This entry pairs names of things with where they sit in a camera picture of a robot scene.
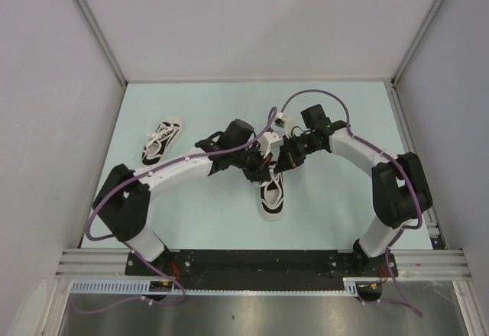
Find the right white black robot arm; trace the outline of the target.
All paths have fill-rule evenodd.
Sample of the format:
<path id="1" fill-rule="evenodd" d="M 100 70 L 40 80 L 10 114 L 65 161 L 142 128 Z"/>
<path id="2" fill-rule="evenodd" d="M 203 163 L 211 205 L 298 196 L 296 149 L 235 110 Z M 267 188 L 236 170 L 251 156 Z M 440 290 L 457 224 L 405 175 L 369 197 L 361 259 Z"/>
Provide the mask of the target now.
<path id="1" fill-rule="evenodd" d="M 393 154 L 355 134 L 346 121 L 332 121 L 321 105 L 302 111 L 306 130 L 295 135 L 295 124 L 283 112 L 275 125 L 285 132 L 277 169 L 291 170 L 307 156 L 324 150 L 355 165 L 371 179 L 374 219 L 352 248 L 350 267 L 370 276 L 388 267 L 391 249 L 402 233 L 423 224 L 432 207 L 432 195 L 419 157 L 412 152 Z"/>

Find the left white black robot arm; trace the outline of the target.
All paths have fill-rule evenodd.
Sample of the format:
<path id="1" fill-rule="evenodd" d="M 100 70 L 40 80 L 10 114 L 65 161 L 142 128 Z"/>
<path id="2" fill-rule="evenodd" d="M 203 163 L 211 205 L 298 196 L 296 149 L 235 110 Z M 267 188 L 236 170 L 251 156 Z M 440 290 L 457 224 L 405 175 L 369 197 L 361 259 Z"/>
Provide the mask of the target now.
<path id="1" fill-rule="evenodd" d="M 225 131 L 200 140 L 181 156 L 146 171 L 114 167 L 92 204 L 93 213 L 110 231 L 110 236 L 139 254 L 143 267 L 154 275 L 169 265 L 167 246 L 150 228 L 150 203 L 164 192 L 211 176 L 231 166 L 247 173 L 251 181 L 268 177 L 273 150 L 283 143 L 271 128 L 259 134 L 247 122 L 235 119 Z"/>

